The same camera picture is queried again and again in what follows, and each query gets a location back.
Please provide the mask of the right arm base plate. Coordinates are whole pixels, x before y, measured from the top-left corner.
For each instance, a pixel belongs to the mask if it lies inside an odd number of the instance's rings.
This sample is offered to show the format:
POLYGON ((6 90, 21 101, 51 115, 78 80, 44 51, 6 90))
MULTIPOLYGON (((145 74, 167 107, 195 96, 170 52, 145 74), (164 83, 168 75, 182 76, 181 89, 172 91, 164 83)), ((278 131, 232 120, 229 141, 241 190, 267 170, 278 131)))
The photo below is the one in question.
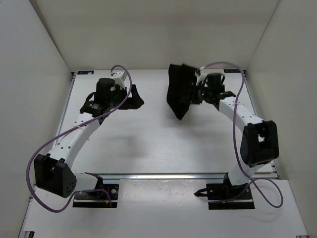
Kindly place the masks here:
POLYGON ((252 210, 255 209, 252 192, 247 184, 232 186, 228 179, 223 183, 207 183, 197 190, 196 197, 208 199, 209 210, 252 210))

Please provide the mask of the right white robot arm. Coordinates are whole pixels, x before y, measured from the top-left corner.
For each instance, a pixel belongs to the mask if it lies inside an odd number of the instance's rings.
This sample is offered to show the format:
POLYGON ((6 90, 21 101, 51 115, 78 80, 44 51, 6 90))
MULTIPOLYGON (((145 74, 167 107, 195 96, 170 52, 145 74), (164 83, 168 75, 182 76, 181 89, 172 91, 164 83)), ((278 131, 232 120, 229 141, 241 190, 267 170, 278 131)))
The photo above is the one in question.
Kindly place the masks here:
POLYGON ((192 102, 212 104, 232 121, 234 130, 242 133, 240 147, 234 144, 237 165, 218 189, 231 199, 247 189, 255 172, 279 156, 279 145, 276 123, 263 120, 243 106, 238 95, 225 90, 224 79, 221 73, 198 74, 192 102))

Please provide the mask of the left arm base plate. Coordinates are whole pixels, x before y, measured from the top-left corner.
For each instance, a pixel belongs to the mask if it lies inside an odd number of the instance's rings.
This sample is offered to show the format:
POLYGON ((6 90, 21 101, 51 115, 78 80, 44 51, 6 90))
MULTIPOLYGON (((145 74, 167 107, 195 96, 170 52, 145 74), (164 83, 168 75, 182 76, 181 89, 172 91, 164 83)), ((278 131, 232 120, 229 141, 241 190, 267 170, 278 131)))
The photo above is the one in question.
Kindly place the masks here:
POLYGON ((74 208, 117 208, 119 195, 119 182, 108 181, 100 175, 93 174, 98 178, 95 189, 106 191, 82 192, 74 195, 74 208))

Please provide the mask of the black skirt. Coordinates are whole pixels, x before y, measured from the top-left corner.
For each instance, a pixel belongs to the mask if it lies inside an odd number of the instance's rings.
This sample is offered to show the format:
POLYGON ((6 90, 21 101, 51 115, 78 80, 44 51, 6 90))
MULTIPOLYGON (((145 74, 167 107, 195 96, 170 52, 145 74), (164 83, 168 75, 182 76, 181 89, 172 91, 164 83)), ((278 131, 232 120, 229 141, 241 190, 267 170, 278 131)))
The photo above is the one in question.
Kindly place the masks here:
POLYGON ((199 105, 202 99, 198 97, 195 73, 198 68, 187 64, 170 64, 168 68, 168 90, 166 101, 177 119, 182 120, 191 104, 199 105))

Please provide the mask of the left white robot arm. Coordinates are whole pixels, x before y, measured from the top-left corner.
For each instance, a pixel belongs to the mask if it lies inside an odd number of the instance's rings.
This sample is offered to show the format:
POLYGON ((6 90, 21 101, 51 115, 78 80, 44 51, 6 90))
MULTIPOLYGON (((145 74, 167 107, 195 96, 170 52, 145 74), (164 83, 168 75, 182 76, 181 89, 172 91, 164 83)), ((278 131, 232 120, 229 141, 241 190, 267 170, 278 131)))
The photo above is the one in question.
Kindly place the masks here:
POLYGON ((73 131, 64 135, 46 155, 34 160, 36 186, 63 198, 74 191, 87 191, 92 197, 103 193, 102 178, 94 173, 77 173, 71 168, 78 153, 106 119, 112 109, 136 110, 144 101, 132 85, 131 97, 119 78, 100 78, 96 90, 90 93, 73 124, 73 131))

